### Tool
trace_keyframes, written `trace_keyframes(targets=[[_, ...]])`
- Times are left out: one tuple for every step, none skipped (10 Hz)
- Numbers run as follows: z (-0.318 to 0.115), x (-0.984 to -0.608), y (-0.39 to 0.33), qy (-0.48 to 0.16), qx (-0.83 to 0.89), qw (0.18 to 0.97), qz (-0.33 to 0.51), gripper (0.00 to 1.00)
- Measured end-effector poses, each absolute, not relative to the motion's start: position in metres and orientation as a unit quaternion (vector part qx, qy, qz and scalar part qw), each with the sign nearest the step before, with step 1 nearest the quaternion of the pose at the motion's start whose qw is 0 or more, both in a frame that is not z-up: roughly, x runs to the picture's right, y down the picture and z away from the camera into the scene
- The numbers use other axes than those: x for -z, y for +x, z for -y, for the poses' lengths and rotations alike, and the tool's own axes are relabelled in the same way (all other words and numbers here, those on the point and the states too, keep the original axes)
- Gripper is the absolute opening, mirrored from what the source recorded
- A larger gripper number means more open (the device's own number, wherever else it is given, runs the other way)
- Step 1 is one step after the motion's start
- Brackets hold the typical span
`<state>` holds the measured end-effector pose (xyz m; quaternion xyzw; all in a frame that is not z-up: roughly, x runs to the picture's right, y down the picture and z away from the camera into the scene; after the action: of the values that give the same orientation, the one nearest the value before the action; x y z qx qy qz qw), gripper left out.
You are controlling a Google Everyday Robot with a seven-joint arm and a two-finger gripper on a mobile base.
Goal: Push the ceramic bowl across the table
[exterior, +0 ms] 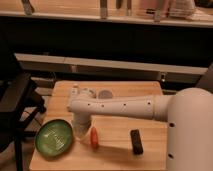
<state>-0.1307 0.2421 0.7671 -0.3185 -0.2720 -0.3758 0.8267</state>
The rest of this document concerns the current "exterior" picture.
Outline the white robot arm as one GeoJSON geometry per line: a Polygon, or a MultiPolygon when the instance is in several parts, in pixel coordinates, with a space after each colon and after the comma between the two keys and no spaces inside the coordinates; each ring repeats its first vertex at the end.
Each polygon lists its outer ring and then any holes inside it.
{"type": "Polygon", "coordinates": [[[74,88],[68,110],[79,138],[88,132],[93,115],[163,121],[167,171],[213,171],[213,93],[207,90],[99,99],[90,89],[74,88]]]}

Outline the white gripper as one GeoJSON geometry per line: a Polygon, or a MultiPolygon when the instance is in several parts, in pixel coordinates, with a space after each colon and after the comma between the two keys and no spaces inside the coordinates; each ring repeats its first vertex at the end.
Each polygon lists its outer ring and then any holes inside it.
{"type": "Polygon", "coordinates": [[[72,119],[72,126],[74,135],[82,139],[91,127],[92,118],[90,115],[74,114],[72,119]]]}

